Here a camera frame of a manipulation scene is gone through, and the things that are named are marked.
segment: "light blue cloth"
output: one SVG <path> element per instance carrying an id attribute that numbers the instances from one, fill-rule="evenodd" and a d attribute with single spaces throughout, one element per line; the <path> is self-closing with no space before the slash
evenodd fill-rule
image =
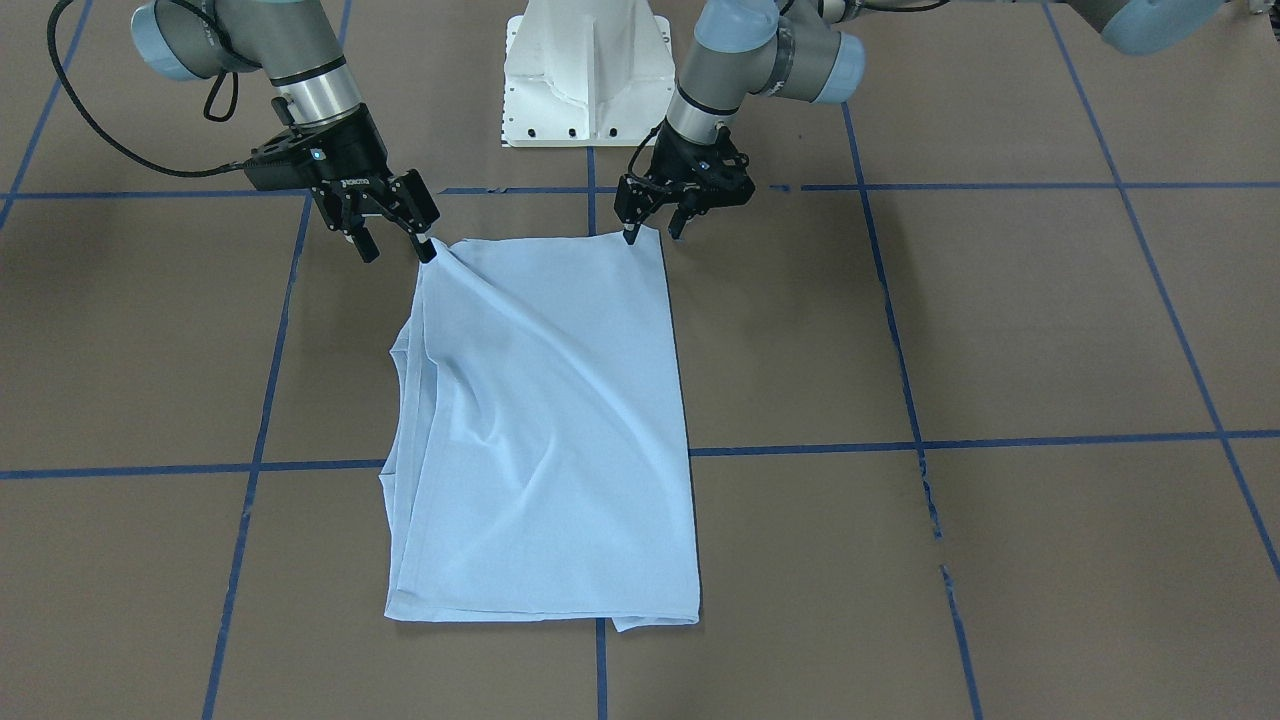
<path id="1" fill-rule="evenodd" d="M 392 347 L 387 616 L 696 623 L 657 232 L 434 242 Z"/>

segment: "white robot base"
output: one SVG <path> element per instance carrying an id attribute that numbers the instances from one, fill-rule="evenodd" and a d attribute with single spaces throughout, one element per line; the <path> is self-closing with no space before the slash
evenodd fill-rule
<path id="1" fill-rule="evenodd" d="M 504 72 L 503 146 L 635 147 L 676 87 L 671 23 L 646 0 L 530 0 Z"/>

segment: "light blue joint cap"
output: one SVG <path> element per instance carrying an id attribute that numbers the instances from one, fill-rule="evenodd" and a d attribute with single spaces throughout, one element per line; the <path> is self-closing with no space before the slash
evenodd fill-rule
<path id="1" fill-rule="evenodd" d="M 152 70 L 169 79 L 201 79 L 173 54 L 169 41 L 160 32 L 160 22 L 156 19 L 156 0 L 150 0 L 133 10 L 129 29 L 133 32 L 133 46 L 138 49 L 138 55 L 142 55 Z"/>
<path id="2" fill-rule="evenodd" d="M 851 35 L 840 33 L 840 50 L 836 51 L 836 64 L 827 76 L 827 85 L 814 97 L 815 104 L 838 105 L 858 90 L 867 69 L 867 49 L 863 41 Z"/>
<path id="3" fill-rule="evenodd" d="M 694 26 L 699 45 L 717 53 L 749 53 L 778 32 L 773 0 L 707 0 Z"/>
<path id="4" fill-rule="evenodd" d="M 1130 0 L 1102 28 L 1102 40 L 1125 55 L 1149 55 L 1199 29 L 1222 0 Z"/>

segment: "blue tape grid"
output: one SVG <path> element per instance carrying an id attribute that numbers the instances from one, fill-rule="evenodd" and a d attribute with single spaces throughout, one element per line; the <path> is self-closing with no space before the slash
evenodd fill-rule
<path id="1" fill-rule="evenodd" d="M 1124 201 L 1125 211 L 1129 214 L 1129 223 L 1133 225 L 1133 232 L 1138 237 L 1138 245 L 1142 247 L 1142 254 L 1147 259 L 1147 268 L 1151 269 L 1151 277 L 1156 282 L 1156 288 L 1160 291 L 1160 299 L 1165 304 L 1165 310 L 1169 313 L 1169 320 L 1174 324 L 1174 331 L 1178 333 L 1178 342 L 1183 347 L 1183 355 L 1187 356 L 1187 364 L 1192 369 L 1192 374 L 1196 377 L 1196 386 L 1199 388 L 1201 397 L 1204 401 L 1204 409 L 1208 410 L 1210 419 L 1213 421 L 1213 429 L 1216 430 L 1217 439 L 1222 445 L 1222 452 L 1226 455 L 1226 461 L 1231 466 L 1231 473 L 1235 475 L 1235 483 L 1240 489 L 1240 496 L 1244 498 L 1244 503 L 1249 510 L 1249 516 L 1253 519 L 1253 528 L 1258 533 L 1258 539 L 1262 541 L 1262 548 L 1267 553 L 1267 559 L 1271 561 L 1271 570 L 1275 573 L 1276 579 L 1280 580 L 1280 556 L 1276 555 L 1275 544 L 1271 542 L 1271 534 L 1267 532 L 1266 524 L 1262 521 L 1262 514 L 1258 511 L 1258 505 L 1253 500 L 1253 492 L 1249 489 L 1248 480 L 1244 479 L 1244 473 L 1240 470 L 1240 464 L 1235 457 L 1235 450 L 1231 448 L 1231 438 L 1222 427 L 1222 419 L 1217 414 L 1217 407 L 1213 405 L 1213 398 L 1210 396 L 1208 384 L 1204 382 L 1204 375 L 1201 374 L 1199 363 L 1196 361 L 1196 354 L 1192 352 L 1190 341 L 1187 338 L 1185 331 L 1183 331 L 1183 323 L 1178 319 L 1178 311 L 1174 309 L 1174 301 L 1169 296 L 1169 290 L 1165 287 L 1165 281 L 1160 275 L 1160 268 L 1156 264 L 1156 256 L 1151 252 L 1151 246 L 1147 243 L 1147 234 L 1142 229 L 1142 223 L 1138 220 L 1138 213 L 1133 208 L 1133 202 L 1129 200 L 1129 190 L 1120 179 L 1120 170 L 1116 168 L 1115 159 L 1111 156 L 1111 147 L 1107 145 L 1106 137 L 1102 136 L 1102 126 L 1098 124 L 1097 115 L 1093 114 L 1093 105 L 1089 104 L 1089 97 L 1084 92 L 1084 85 L 1080 82 L 1079 73 L 1075 72 L 1075 63 L 1071 61 L 1071 54 L 1066 49 L 1066 42 L 1062 40 L 1062 33 L 1057 29 L 1057 23 L 1053 20 L 1053 13 L 1050 12 L 1048 5 L 1042 5 L 1044 10 L 1044 18 L 1048 20 L 1048 27 L 1053 31 L 1053 40 L 1057 42 L 1057 49 L 1062 53 L 1062 61 L 1066 63 L 1066 70 L 1071 76 L 1071 82 L 1075 85 L 1075 92 L 1080 96 L 1080 104 L 1084 105 L 1084 111 L 1089 117 L 1089 124 L 1093 127 L 1093 133 L 1098 138 L 1098 146 L 1102 149 L 1102 155 L 1107 160 L 1107 167 L 1111 169 L 1111 177 L 1115 179 L 1116 190 L 1120 192 L 1120 199 Z"/>
<path id="2" fill-rule="evenodd" d="M 347 24 L 351 20 L 351 3 L 346 0 L 342 8 L 342 24 L 338 42 L 347 38 Z M 275 348 L 271 354 L 271 370 L 266 378 L 266 391 L 262 393 L 262 418 L 259 423 L 257 439 L 253 443 L 253 460 L 244 484 L 244 502 L 241 507 L 241 523 L 236 534 L 236 548 L 232 553 L 232 569 L 227 578 L 227 597 L 223 600 L 223 615 L 218 628 L 218 641 L 214 644 L 214 659 L 209 667 L 209 685 L 205 688 L 205 703 L 201 720 L 212 720 L 218 703 L 218 688 L 223 676 L 223 661 L 227 657 L 227 642 L 230 637 L 232 616 L 236 611 L 236 593 L 239 589 L 241 569 L 244 565 L 244 546 L 248 542 L 250 523 L 253 519 L 253 500 L 257 496 L 257 480 L 262 469 L 262 455 L 266 451 L 266 433 L 271 424 L 271 407 L 275 402 L 275 387 L 280 377 L 280 363 L 284 357 L 284 340 L 289 331 L 289 302 L 293 287 L 298 281 L 298 265 L 302 261 L 302 249 L 307 238 L 307 225 L 311 223 L 311 197 L 302 201 L 302 214 L 298 218 L 298 233 L 293 243 L 293 259 L 289 263 L 289 277 L 284 284 L 284 301 L 280 305 L 280 322 L 275 332 Z"/>
<path id="3" fill-rule="evenodd" d="M 72 35 L 72 42 L 67 47 L 67 53 L 63 54 L 63 68 L 70 70 L 72 61 L 76 59 L 76 50 L 79 49 L 81 36 L 84 35 L 84 23 L 88 22 L 88 13 L 93 9 L 93 0 L 84 0 L 84 8 L 81 10 L 79 20 L 76 23 L 76 32 Z M 4 229 L 4 224 L 9 222 L 9 213 L 13 211 L 13 204 L 15 201 L 17 192 L 22 188 L 22 181 L 27 177 L 27 169 L 31 168 L 31 159 L 36 156 L 36 146 L 40 145 L 40 136 L 45 133 L 45 126 L 49 123 L 49 115 L 54 111 L 54 102 L 58 101 L 58 96 L 61 95 L 63 86 L 60 82 L 54 79 L 54 87 L 49 90 L 49 97 L 45 100 L 45 106 L 40 110 L 40 119 L 36 120 L 36 129 L 31 133 L 31 140 L 27 141 L 27 150 L 22 154 L 22 163 L 18 164 L 18 173 L 13 178 L 13 184 L 9 186 L 9 192 L 5 195 L 4 205 L 0 205 L 0 229 Z"/>
<path id="4" fill-rule="evenodd" d="M 347 33 L 347 27 L 351 19 L 351 5 L 352 0 L 346 0 L 343 8 L 342 24 L 339 31 L 339 38 L 344 40 Z M 76 26 L 76 31 L 72 36 L 70 44 L 65 53 L 65 64 L 70 68 L 72 60 L 74 59 L 76 51 L 79 46 L 86 22 L 88 19 L 90 12 L 93 6 L 93 0 L 86 0 L 84 8 L 81 12 L 79 19 Z M 1201 374 L 1198 363 L 1196 361 L 1194 354 L 1192 352 L 1190 342 L 1183 331 L 1181 323 L 1178 318 L 1176 310 L 1174 309 L 1172 301 L 1165 287 L 1164 279 L 1161 278 L 1158 266 L 1156 264 L 1155 256 L 1151 252 L 1149 245 L 1147 243 L 1146 234 L 1142 229 L 1142 224 L 1138 219 L 1137 211 L 1129 200 L 1128 190 L 1194 190 L 1194 188 L 1225 188 L 1225 190 L 1245 190 L 1245 188 L 1280 188 L 1280 181 L 1263 181 L 1263 182 L 1124 182 L 1116 168 L 1115 160 L 1111 155 L 1110 147 L 1102 135 L 1101 126 L 1093 113 L 1092 105 L 1089 104 L 1088 96 L 1085 95 L 1083 83 L 1075 70 L 1074 63 L 1066 49 L 1061 33 L 1059 32 L 1057 24 L 1053 20 L 1052 14 L 1048 8 L 1044 8 L 1046 19 L 1053 33 L 1055 41 L 1059 45 L 1059 50 L 1062 54 L 1064 63 L 1066 64 L 1068 72 L 1071 76 L 1071 81 L 1076 88 L 1084 110 L 1089 118 L 1091 126 L 1093 127 L 1094 135 L 1097 136 L 1100 147 L 1106 158 L 1107 165 L 1112 174 L 1114 182 L 1076 182 L 1076 183 L 1053 183 L 1053 182 L 1029 182 L 1029 183 L 868 183 L 863 176 L 861 161 L 858 154 L 856 137 L 854 135 L 852 120 L 849 114 L 847 106 L 844 108 L 846 131 L 849 135 L 850 151 L 852 154 L 856 183 L 851 184 L 805 184 L 800 190 L 804 192 L 858 192 L 859 199 L 863 205 L 864 217 L 868 225 L 868 234 L 870 237 L 873 256 L 876 259 L 877 275 L 882 283 L 884 291 L 886 301 L 886 320 L 890 325 L 890 334 L 895 342 L 895 347 L 899 354 L 899 365 L 902 377 L 902 392 L 904 401 L 908 405 L 908 415 L 911 420 L 913 441 L 911 442 L 881 442 L 881 443 L 837 443 L 837 445 L 794 445 L 794 446 L 754 446 L 754 447 L 699 447 L 690 448 L 690 457 L 721 457 L 721 456 L 751 456 L 751 455 L 804 455 L 804 454 L 844 454 L 844 452 L 906 452 L 913 451 L 916 454 L 918 461 L 920 464 L 922 480 L 924 483 L 925 497 L 929 505 L 931 518 L 934 521 L 936 536 L 941 538 L 941 523 L 937 518 L 937 510 L 932 503 L 931 491 L 927 480 L 927 464 L 925 464 L 925 451 L 928 450 L 963 450 L 963 448 L 993 448 L 993 447 L 1043 447 L 1043 446 L 1082 446 L 1082 445 L 1112 445 L 1112 443 L 1149 443 L 1149 442 L 1203 442 L 1203 441 L 1217 441 L 1224 454 L 1228 459 L 1231 471 L 1236 479 L 1240 493 L 1245 501 L 1249 514 L 1253 519 L 1254 527 L 1262 541 L 1263 548 L 1271 561 L 1272 569 L 1275 570 L 1277 578 L 1280 578 L 1280 559 L 1276 556 L 1275 546 L 1271 537 L 1262 521 L 1258 512 L 1257 503 L 1254 502 L 1252 491 L 1244 478 L 1244 474 L 1239 466 L 1235 457 L 1234 450 L 1231 447 L 1231 439 L 1258 439 L 1258 438 L 1280 438 L 1280 429 L 1240 429 L 1240 430 L 1228 430 L 1224 428 L 1217 410 L 1213 405 L 1212 397 L 1210 396 L 1207 384 L 1204 383 L 1203 375 Z M 49 117 L 52 111 L 54 104 L 60 95 L 61 87 L 59 83 L 54 83 L 50 90 L 49 97 L 45 101 L 40 119 L 32 132 L 31 140 L 23 154 L 22 163 L 19 164 L 18 172 L 13 179 L 13 183 L 8 192 L 0 193 L 4 204 L 0 208 L 0 228 L 8 220 L 13 205 L 17 201 L 41 201 L 41 200 L 137 200 L 137 199 L 237 199 L 237 197 L 279 197 L 279 196 L 294 196 L 294 197 L 307 197 L 303 191 L 278 191 L 278 192 L 260 192 L 253 190 L 214 190 L 214 191 L 114 191 L 114 192 L 22 192 L 22 183 L 26 178 L 27 170 L 31 167 L 32 159 L 35 156 L 36 149 L 40 143 L 41 135 L 47 124 Z M 593 149 L 586 150 L 586 163 L 588 163 L 588 183 L 585 187 L 507 187 L 507 188 L 484 188 L 484 187 L 451 187 L 442 192 L 442 195 L 556 195 L 556 193 L 585 193 L 588 196 L 588 228 L 589 233 L 594 234 L 596 232 L 596 193 L 612 193 L 613 187 L 596 186 L 595 177 L 595 154 Z M 919 430 L 919 423 L 915 415 L 914 400 L 910 392 L 910 378 L 906 368 L 906 359 L 902 352 L 900 337 L 897 333 L 896 318 L 892 309 L 892 299 L 890 295 L 890 288 L 887 283 L 887 277 L 883 269 L 883 259 L 879 251 L 878 237 L 874 227 L 874 217 L 870 209 L 870 202 L 868 195 L 870 192 L 884 192 L 884 191 L 956 191 L 956 190 L 978 190 L 978 191 L 1005 191 L 1005 190 L 1117 190 L 1125 205 L 1125 210 L 1129 215 L 1129 220 L 1133 225 L 1134 234 L 1138 238 L 1139 246 L 1142 247 L 1143 255 L 1147 260 L 1148 268 L 1156 282 L 1157 290 L 1161 295 L 1161 300 L 1165 304 L 1165 309 L 1169 313 L 1170 320 L 1174 324 L 1174 329 L 1178 334 L 1179 343 L 1183 347 L 1183 352 L 1187 357 L 1188 364 L 1192 368 L 1192 373 L 1196 378 L 1197 386 L 1201 391 L 1201 396 L 1204 401 L 1206 409 L 1213 423 L 1213 432 L 1199 432 L 1199 433 L 1135 433 L 1135 434 L 1117 434 L 1117 436 L 1073 436 L 1073 437 L 1025 437 L 1025 438 L 980 438 L 980 439 L 942 439 L 942 441 L 927 441 L 923 439 Z M 230 630 L 230 621 L 236 602 L 236 591 L 239 580 L 239 570 L 243 564 L 244 546 L 248 537 L 250 520 L 252 515 L 252 505 L 256 495 L 257 479 L 261 473 L 273 471 L 293 471 L 293 470 L 335 470 L 335 469 L 375 469 L 383 465 L 383 459 L 356 459 L 356 460 L 317 460 L 317 461 L 279 461 L 279 462 L 266 462 L 262 460 L 262 454 L 266 443 L 266 433 L 270 424 L 271 405 L 275 396 L 275 386 L 279 377 L 280 360 L 284 350 L 284 340 L 288 329 L 288 311 L 289 301 L 293 292 L 293 286 L 297 281 L 298 264 L 306 238 L 306 228 L 311 213 L 311 201 L 307 197 L 303 201 L 302 215 L 298 225 L 298 234 L 294 243 L 293 260 L 289 269 L 289 278 L 285 286 L 284 302 L 280 313 L 280 324 L 276 333 L 276 345 L 271 360 L 271 372 L 268 379 L 268 387 L 264 396 L 262 404 L 262 416 L 259 428 L 259 436 L 255 443 L 253 460 L 251 462 L 233 462 L 233 464 L 204 464 L 204 465 L 147 465 L 147 466 L 124 466 L 124 468 L 70 468 L 70 469 L 32 469 L 32 470 L 0 470 L 0 480 L 23 480 L 23 479 L 54 479 L 54 478 L 108 478 L 108 477 L 136 477 L 136 475 L 200 475 L 200 474 L 212 474 L 212 473 L 248 473 L 248 480 L 246 484 L 244 502 L 241 514 L 241 525 L 237 534 L 236 548 L 233 553 L 232 570 L 228 578 L 228 592 L 224 600 L 223 616 L 218 633 L 218 642 L 214 651 L 214 659 L 210 667 L 210 680 L 206 689 L 205 706 L 202 717 L 209 720 L 212 717 L 214 706 L 216 702 L 218 685 L 221 674 L 221 665 L 225 657 L 227 641 Z M 960 615 L 960 610 L 956 602 L 955 593 L 955 580 L 952 579 L 947 566 L 940 568 L 947 602 L 951 609 L 952 621 L 955 624 L 956 642 L 961 656 L 961 664 L 964 666 L 965 679 L 969 689 L 972 710 L 975 720 L 982 719 L 982 706 L 978 693 L 978 685 L 975 675 L 973 671 L 972 660 L 969 656 L 968 639 L 964 630 L 964 621 Z M 605 653 L 605 620 L 598 619 L 595 623 L 595 646 L 596 646 L 596 706 L 598 717 L 604 720 L 608 716 L 608 680 L 607 680 L 607 653 Z"/>

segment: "blue tape line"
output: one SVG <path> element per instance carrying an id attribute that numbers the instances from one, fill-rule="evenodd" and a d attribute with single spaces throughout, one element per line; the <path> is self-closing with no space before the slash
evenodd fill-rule
<path id="1" fill-rule="evenodd" d="M 1280 439 L 1280 429 L 1228 430 L 1233 439 Z M 924 450 L 973 450 L 998 447 L 1071 447 L 1084 445 L 1125 445 L 1153 442 L 1204 442 L 1219 439 L 1216 432 L 1188 433 L 1132 433 L 1119 436 L 1047 436 L 974 439 L 925 439 Z M 915 443 L 902 442 L 851 442 L 829 445 L 763 445 L 737 447 L 691 447 L 690 457 L 739 457 L 753 455 L 842 455 L 858 452 L 902 452 L 915 450 Z M 367 470 L 387 464 L 385 457 L 344 460 L 278 460 L 261 462 L 261 473 L 296 470 Z M 63 479 L 63 478 L 119 478 L 131 475 L 209 475 L 218 473 L 247 473 L 251 462 L 221 462 L 209 465 L 134 465 L 116 468 L 50 468 L 32 470 L 0 470 L 0 480 Z"/>
<path id="2" fill-rule="evenodd" d="M 306 197 L 305 190 L 119 190 L 104 192 L 17 192 L 14 200 L 156 200 L 223 197 Z"/>
<path id="3" fill-rule="evenodd" d="M 946 565 L 938 565 L 942 570 L 942 584 L 947 589 L 947 605 L 951 607 L 951 625 L 956 632 L 956 646 L 960 648 L 960 665 L 964 667 L 964 682 L 969 688 L 969 706 L 973 710 L 973 720 L 982 720 L 982 700 L 978 697 L 978 679 L 973 673 L 973 660 L 969 657 L 969 638 L 964 632 L 964 619 L 960 618 L 960 606 L 956 603 L 955 582 Z"/>
<path id="4" fill-rule="evenodd" d="M 1228 430 L 1226 437 L 1231 439 L 1280 438 L 1280 430 Z"/>
<path id="5" fill-rule="evenodd" d="M 906 370 L 906 354 L 902 352 L 902 338 L 897 332 L 897 316 L 893 313 L 893 297 L 888 288 L 888 275 L 884 272 L 884 258 L 881 254 L 879 234 L 876 232 L 876 215 L 872 213 L 872 199 L 867 191 L 867 176 L 863 174 L 863 159 L 858 152 L 858 136 L 854 132 L 854 118 L 849 111 L 849 104 L 841 102 L 845 114 L 845 133 L 849 136 L 849 152 L 854 159 L 854 173 L 858 176 L 858 196 L 863 204 L 863 218 L 867 220 L 867 237 L 872 245 L 872 258 L 876 260 L 876 278 L 879 279 L 881 290 L 884 293 L 884 318 L 888 322 L 888 334 L 893 341 L 893 350 L 897 352 L 897 370 L 902 378 L 902 400 L 906 402 L 906 418 L 911 423 L 911 439 L 915 443 L 915 460 L 920 466 L 920 484 L 924 487 L 924 502 L 929 509 L 929 519 L 933 521 L 933 537 L 942 539 L 942 523 L 938 519 L 938 509 L 933 503 L 933 487 L 929 484 L 929 465 L 924 457 L 924 438 L 920 436 L 920 420 L 915 413 L 915 397 L 911 393 L 911 377 Z"/>
<path id="6" fill-rule="evenodd" d="M 763 445 L 746 447 L 691 447 L 690 457 L 740 457 L 749 455 L 837 455 L 846 452 L 900 452 L 915 450 L 914 442 L 850 442 L 832 445 Z"/>
<path id="7" fill-rule="evenodd" d="M 338 45 L 347 45 L 348 23 L 351 23 L 351 0 L 342 4 L 342 22 L 338 27 Z"/>
<path id="8" fill-rule="evenodd" d="M 248 462 L 223 462 L 210 465 L 136 465 L 123 468 L 60 468 L 47 470 L 0 470 L 0 480 L 42 480 L 67 478 L 131 478 L 140 475 L 212 475 L 216 473 L 247 473 Z"/>
<path id="9" fill-rule="evenodd" d="M 586 149 L 586 187 L 595 187 L 595 149 Z M 586 234 L 595 234 L 595 192 L 586 193 Z"/>
<path id="10" fill-rule="evenodd" d="M 989 439 L 927 439 L 925 450 L 969 450 L 977 447 L 1061 447 L 1079 445 L 1124 445 L 1142 442 L 1215 441 L 1217 433 L 1133 433 L 1121 436 L 1050 436 Z"/>
<path id="11" fill-rule="evenodd" d="M 88 20 L 88 13 L 92 9 L 93 0 L 84 0 L 84 9 L 81 10 L 79 22 L 76 23 L 76 32 L 72 35 L 72 42 L 67 47 L 67 55 L 63 58 L 63 67 L 67 70 L 70 70 L 72 60 L 76 59 L 76 50 L 79 49 L 81 36 L 84 35 L 84 23 Z M 9 197 L 0 206 L 0 229 L 4 229 L 4 224 L 9 222 L 9 213 L 13 210 L 13 204 L 17 200 L 14 195 L 22 187 L 22 181 L 27 178 L 27 169 L 31 168 L 31 160 L 36 156 L 36 146 L 40 145 L 40 136 L 45 132 L 49 115 L 54 111 L 54 102 L 58 101 L 61 90 L 63 85 L 55 79 L 54 87 L 49 91 L 49 97 L 45 100 L 45 106 L 40 111 L 40 119 L 36 120 L 36 129 L 32 131 L 31 140 L 27 141 L 27 150 L 22 154 L 22 163 L 18 164 L 18 174 L 14 176 L 13 184 L 9 186 Z"/>
<path id="12" fill-rule="evenodd" d="M 1257 182 L 1126 182 L 1129 190 L 1253 190 L 1280 187 L 1280 181 Z"/>
<path id="13" fill-rule="evenodd" d="M 264 473 L 288 473 L 294 470 L 367 470 L 381 469 L 387 459 L 370 457 L 366 460 L 284 460 L 275 462 L 262 462 L 259 470 Z"/>
<path id="14" fill-rule="evenodd" d="M 595 717 L 609 720 L 609 667 L 604 641 L 604 618 L 595 619 Z"/>
<path id="15" fill-rule="evenodd" d="M 947 190 L 1112 190 L 1110 182 L 881 182 L 803 184 L 801 192 L 883 192 L 883 191 L 947 191 Z"/>
<path id="16" fill-rule="evenodd" d="M 223 674 L 223 659 L 227 656 L 227 638 L 230 634 L 232 614 L 236 609 L 236 592 L 239 588 L 241 568 L 244 564 L 244 546 L 248 541 L 248 525 L 253 512 L 253 500 L 257 495 L 257 479 L 261 473 L 262 452 L 266 448 L 266 430 L 271 423 L 271 406 L 275 402 L 275 386 L 280 377 L 280 360 L 284 356 L 284 338 L 289 329 L 289 301 L 293 286 L 298 279 L 298 264 L 302 259 L 302 246 L 307 237 L 307 224 L 311 222 L 311 197 L 302 201 L 302 218 L 298 222 L 298 234 L 293 243 L 293 261 L 289 265 L 289 279 L 284 286 L 284 302 L 280 307 L 280 324 L 275 331 L 275 351 L 271 355 L 271 370 L 266 378 L 266 391 L 262 396 L 262 419 L 253 445 L 253 466 L 244 487 L 244 505 L 241 509 L 239 532 L 236 536 L 236 551 L 232 555 L 232 569 L 227 578 L 227 597 L 223 600 L 223 616 L 218 628 L 218 643 L 214 646 L 214 661 L 209 669 L 209 687 L 205 691 L 202 720 L 212 720 L 214 703 L 218 701 L 218 684 Z"/>
<path id="17" fill-rule="evenodd" d="M 1217 414 L 1217 407 L 1213 406 L 1213 398 L 1210 396 L 1208 384 L 1204 382 L 1204 375 L 1201 373 L 1199 364 L 1196 361 L 1196 355 L 1192 352 L 1190 341 L 1187 338 L 1183 323 L 1178 319 L 1178 311 L 1174 309 L 1172 299 L 1169 296 L 1169 288 L 1165 287 L 1165 281 L 1160 275 L 1160 268 L 1156 265 L 1156 256 L 1151 252 L 1151 245 L 1147 242 L 1147 234 L 1142 229 L 1142 223 L 1138 222 L 1138 213 L 1134 210 L 1133 202 L 1129 200 L 1129 192 L 1120 181 L 1120 170 L 1116 168 L 1115 159 L 1111 155 L 1111 149 L 1107 146 L 1107 141 L 1102 136 L 1102 126 L 1098 124 L 1098 118 L 1093 113 L 1093 105 L 1089 104 L 1089 97 L 1084 92 L 1084 83 L 1080 82 L 1080 76 L 1075 72 L 1075 63 L 1071 61 L 1071 54 L 1066 49 L 1066 42 L 1062 41 L 1062 33 L 1057 29 L 1057 23 L 1053 20 L 1053 13 L 1050 12 L 1048 5 L 1043 5 L 1043 10 L 1044 17 L 1048 19 L 1050 29 L 1053 32 L 1053 40 L 1057 41 L 1057 47 L 1062 54 L 1062 60 L 1066 63 L 1066 69 L 1071 76 L 1071 82 L 1075 85 L 1075 92 L 1080 96 L 1080 104 L 1084 105 L 1084 111 L 1089 117 L 1089 124 L 1093 126 L 1093 133 L 1098 138 L 1098 146 L 1102 149 L 1102 155 L 1107 160 L 1107 167 L 1111 168 L 1111 176 L 1116 181 L 1116 187 L 1120 191 L 1120 199 L 1124 201 L 1125 213 L 1129 214 L 1129 223 L 1133 225 L 1134 234 L 1138 236 L 1138 245 L 1142 247 L 1142 254 L 1147 260 L 1147 268 L 1151 270 L 1151 277 L 1156 282 L 1156 290 L 1160 292 L 1160 300 L 1165 304 L 1165 311 L 1169 313 L 1169 319 L 1174 324 L 1174 332 L 1178 334 L 1178 343 L 1183 348 L 1187 364 L 1190 365 L 1192 375 L 1196 378 L 1196 387 L 1199 388 L 1201 398 L 1204 401 L 1204 409 L 1208 410 L 1210 419 L 1213 421 L 1213 429 L 1217 432 L 1217 438 L 1222 445 L 1222 452 L 1226 455 L 1226 461 L 1230 464 L 1231 473 L 1235 475 L 1235 484 L 1240 488 L 1244 503 L 1249 509 L 1249 516 L 1253 518 L 1253 527 L 1258 533 L 1258 538 L 1262 541 L 1262 547 L 1267 553 L 1267 559 L 1271 561 L 1271 570 L 1275 573 L 1276 579 L 1280 580 L 1280 555 L 1276 553 L 1275 544 L 1271 542 L 1271 534 L 1267 532 L 1267 527 L 1262 521 L 1262 514 L 1258 511 L 1258 505 L 1253 500 L 1253 492 L 1249 489 L 1248 480 L 1244 479 L 1244 471 L 1240 470 L 1240 464 L 1235 457 L 1235 451 L 1231 448 L 1231 441 L 1226 429 L 1222 427 L 1222 419 Z"/>
<path id="18" fill-rule="evenodd" d="M 589 195 L 590 187 L 447 187 L 440 195 Z"/>

